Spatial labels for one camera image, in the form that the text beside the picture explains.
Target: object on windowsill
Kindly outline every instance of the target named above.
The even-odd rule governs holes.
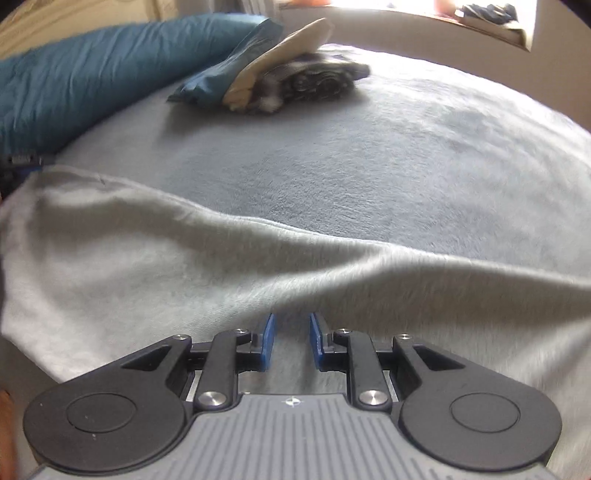
[[[330,0],[291,0],[291,7],[326,7]]]
[[[442,17],[454,17],[456,8],[453,0],[434,0],[433,2],[433,10]]]
[[[511,4],[499,5],[464,5],[460,10],[463,17],[457,20],[462,25],[488,33],[515,45],[525,46],[527,35],[517,21],[517,12]]]

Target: metal screw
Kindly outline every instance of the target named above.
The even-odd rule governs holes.
[[[388,401],[388,396],[380,390],[366,390],[360,393],[359,401],[366,405],[381,405]]]
[[[197,399],[205,407],[219,407],[224,405],[228,398],[220,392],[203,392]]]

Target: skin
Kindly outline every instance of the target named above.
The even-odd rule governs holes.
[[[16,479],[14,450],[14,405],[6,391],[0,391],[0,480]]]

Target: gray fleece blanket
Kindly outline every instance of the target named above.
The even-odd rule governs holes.
[[[99,176],[31,178],[0,208],[2,334],[65,380],[275,310],[272,370],[242,388],[307,393],[345,387],[313,369],[309,310],[409,331],[547,393],[550,468],[587,480],[591,135],[487,80],[332,48],[372,69],[348,98],[240,116],[166,104],[171,86],[59,158]]]
[[[2,334],[58,380],[173,333],[279,315],[243,390],[344,389],[314,370],[306,313],[387,341],[411,332],[533,385],[564,421],[550,468],[591,472],[591,282],[217,213],[98,174],[32,176],[0,209]]]

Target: fabric fold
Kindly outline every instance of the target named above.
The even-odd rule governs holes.
[[[387,341],[411,332],[544,391],[564,429],[549,464],[591,472],[591,281],[305,232],[56,167],[0,209],[2,334],[63,381],[175,333],[193,341],[278,313],[268,374],[245,390],[336,391],[307,312]]]

